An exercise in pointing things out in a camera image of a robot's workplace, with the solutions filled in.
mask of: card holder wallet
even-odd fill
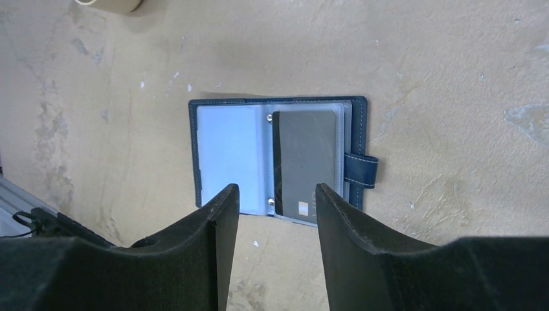
[[[364,155],[364,97],[234,98],[189,102],[196,205],[229,183],[240,212],[316,224],[315,185],[362,209],[378,160]]]

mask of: stained concrete surface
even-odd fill
[[[225,93],[366,95],[364,211],[410,236],[549,234],[545,0],[3,0],[0,26],[6,177],[117,244],[195,209],[187,102]],[[316,230],[242,216],[228,309],[328,309]]]

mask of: open wallet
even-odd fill
[[[235,183],[242,214],[316,225],[325,183],[361,210],[378,163],[364,155],[367,107],[359,96],[191,100],[196,206]]]

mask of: beige floor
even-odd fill
[[[382,161],[368,214],[437,244],[547,235],[548,16],[545,0],[145,0],[130,16],[3,0],[5,174],[126,246],[195,209],[190,99],[362,94]],[[242,216],[234,258],[229,310],[328,309],[314,228]]]

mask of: round container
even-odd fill
[[[135,10],[142,0],[75,0],[79,5],[125,14]]]

